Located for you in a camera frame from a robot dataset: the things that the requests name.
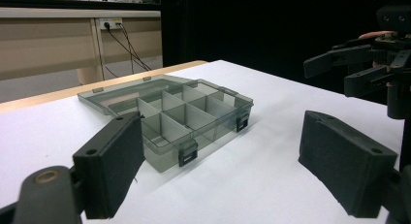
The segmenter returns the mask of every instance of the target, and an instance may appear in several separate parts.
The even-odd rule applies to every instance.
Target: wall socket
[[[123,23],[123,18],[116,17],[116,18],[100,18],[100,29],[107,30],[105,23],[110,25],[110,30],[112,29],[120,29],[120,25],[118,23]]]

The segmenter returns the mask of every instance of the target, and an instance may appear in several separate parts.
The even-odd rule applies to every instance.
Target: gray plastic box
[[[139,111],[145,159],[160,173],[248,124],[253,100],[206,80],[155,76],[79,93],[102,114]]]

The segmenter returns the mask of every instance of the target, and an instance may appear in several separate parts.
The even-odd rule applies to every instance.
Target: black backdrop
[[[346,67],[306,79],[303,61],[379,30],[375,0],[162,0],[166,66],[226,60],[271,75],[343,93]],[[386,104],[386,90],[362,97]]]

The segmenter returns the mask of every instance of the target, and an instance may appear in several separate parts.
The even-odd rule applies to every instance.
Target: floor
[[[161,56],[142,58],[142,61],[151,70],[163,67],[163,59]],[[104,70],[104,77],[105,80],[111,80],[115,77],[129,76],[144,71],[145,69],[136,62],[133,62],[132,68],[130,61],[124,61],[108,64],[107,69]],[[49,73],[21,79],[0,80],[0,103],[80,85],[76,70]]]

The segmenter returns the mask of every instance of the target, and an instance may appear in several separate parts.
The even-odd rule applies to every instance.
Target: transparent organizer box
[[[253,100],[206,80],[155,76],[78,95],[113,117],[139,111],[144,156],[158,172],[180,167],[198,151],[248,124]]]

